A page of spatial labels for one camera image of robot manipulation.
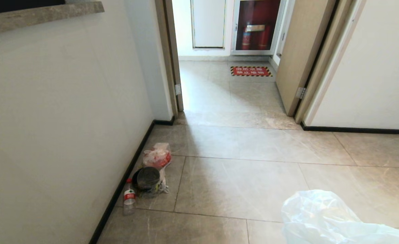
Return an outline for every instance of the fire extinguisher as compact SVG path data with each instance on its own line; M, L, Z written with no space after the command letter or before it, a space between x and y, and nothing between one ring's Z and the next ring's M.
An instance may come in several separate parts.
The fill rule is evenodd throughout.
M242 50L249 50L249 46L251 45L251 32L248 31L248 25L250 25L249 22L247 23L243 32L243 40L241 42Z
M260 34L260 41L258 42L258 50L266 50L270 37L270 26L266 25L264 31Z

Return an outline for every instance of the wooden door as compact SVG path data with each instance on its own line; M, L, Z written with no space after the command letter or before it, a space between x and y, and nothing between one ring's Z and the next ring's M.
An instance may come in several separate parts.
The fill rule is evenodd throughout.
M305 88L335 3L336 0L298 0L294 4L276 76L288 116L294 115L299 103L298 96Z

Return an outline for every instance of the hallway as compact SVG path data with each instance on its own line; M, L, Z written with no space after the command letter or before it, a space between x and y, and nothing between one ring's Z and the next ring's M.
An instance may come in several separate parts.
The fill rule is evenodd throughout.
M302 131L270 66L273 77L229 73L265 65L180 63L184 114L156 125L144 147L169 142L170 193L137 199L128 217L120 196L100 244L285 244L282 204L310 189L333 191L364 222L399 228L399 135Z
M231 76L231 66L266 66L272 77ZM184 113L176 124L295 129L269 62L181 61Z

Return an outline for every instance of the plastic bottle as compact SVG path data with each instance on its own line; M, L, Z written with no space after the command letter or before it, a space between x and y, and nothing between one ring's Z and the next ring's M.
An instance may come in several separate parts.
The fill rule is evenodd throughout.
M132 215L135 213L135 200L136 195L132 186L132 179L127 179L127 184L124 188L124 204L123 204L123 215Z

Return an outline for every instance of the door hinge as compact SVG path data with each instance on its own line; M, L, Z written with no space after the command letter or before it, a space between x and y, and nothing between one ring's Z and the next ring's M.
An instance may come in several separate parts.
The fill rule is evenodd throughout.
M302 99L303 95L305 94L305 87L299 87L297 88L297 92L296 92L296 98Z
M175 85L175 96L181 94L181 84Z

